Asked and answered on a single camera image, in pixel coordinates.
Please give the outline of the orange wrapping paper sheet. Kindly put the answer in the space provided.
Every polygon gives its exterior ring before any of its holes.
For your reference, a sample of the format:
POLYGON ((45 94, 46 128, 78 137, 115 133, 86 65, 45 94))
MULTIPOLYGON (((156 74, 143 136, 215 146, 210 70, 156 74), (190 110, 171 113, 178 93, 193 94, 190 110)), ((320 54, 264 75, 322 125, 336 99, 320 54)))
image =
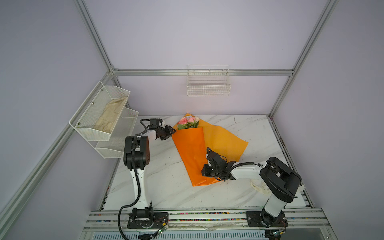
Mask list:
MULTIPOLYGON (((186 114, 187 119, 194 115, 186 114)), ((238 162, 248 146, 248 142, 238 138, 223 127, 212 125, 204 120, 199 121, 196 128, 178 129, 172 135, 173 142, 186 167, 194 187, 217 183, 214 178, 203 177, 201 170, 207 164, 207 147, 227 158, 228 162, 238 162)))

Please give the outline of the cream printed ribbon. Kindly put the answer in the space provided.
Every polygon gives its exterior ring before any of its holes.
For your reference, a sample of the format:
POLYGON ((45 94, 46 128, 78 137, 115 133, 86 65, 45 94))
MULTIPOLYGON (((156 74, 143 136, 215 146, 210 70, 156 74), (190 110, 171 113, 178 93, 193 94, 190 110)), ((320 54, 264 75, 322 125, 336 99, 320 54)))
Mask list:
POLYGON ((263 180, 250 180, 251 187, 263 195, 270 195, 272 192, 263 180))

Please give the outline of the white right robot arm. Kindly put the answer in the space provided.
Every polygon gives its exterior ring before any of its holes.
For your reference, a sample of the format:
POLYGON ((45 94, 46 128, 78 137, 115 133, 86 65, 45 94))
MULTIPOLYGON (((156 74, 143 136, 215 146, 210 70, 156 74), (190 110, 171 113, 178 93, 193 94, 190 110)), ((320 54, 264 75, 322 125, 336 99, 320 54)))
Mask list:
POLYGON ((261 211, 247 211, 249 227, 287 226, 283 209, 292 203, 301 185, 301 176, 276 157, 270 157, 265 163, 235 161, 227 162, 226 158, 207 148, 207 163, 202 175, 218 181, 250 179, 261 180, 271 194, 261 211))

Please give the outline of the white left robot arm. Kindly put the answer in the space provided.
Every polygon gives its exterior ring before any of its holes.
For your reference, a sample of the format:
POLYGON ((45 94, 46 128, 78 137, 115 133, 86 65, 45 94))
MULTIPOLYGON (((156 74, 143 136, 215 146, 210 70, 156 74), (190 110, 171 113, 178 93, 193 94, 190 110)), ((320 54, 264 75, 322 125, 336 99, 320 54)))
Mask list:
POLYGON ((169 214, 156 214, 152 201, 147 198, 145 167, 150 163, 150 141, 157 139, 161 141, 167 140, 176 133, 176 130, 166 125, 159 118, 141 119, 140 124, 144 127, 144 130, 133 136, 126 137, 124 143, 123 162, 131 173, 134 195, 136 196, 133 203, 123 205, 118 211, 118 229, 124 240, 127 240, 128 237, 123 231, 121 217, 123 210, 127 208, 132 208, 127 224, 128 229, 136 227, 144 229, 158 228, 154 233, 139 235, 139 240, 153 240, 169 227, 169 214))

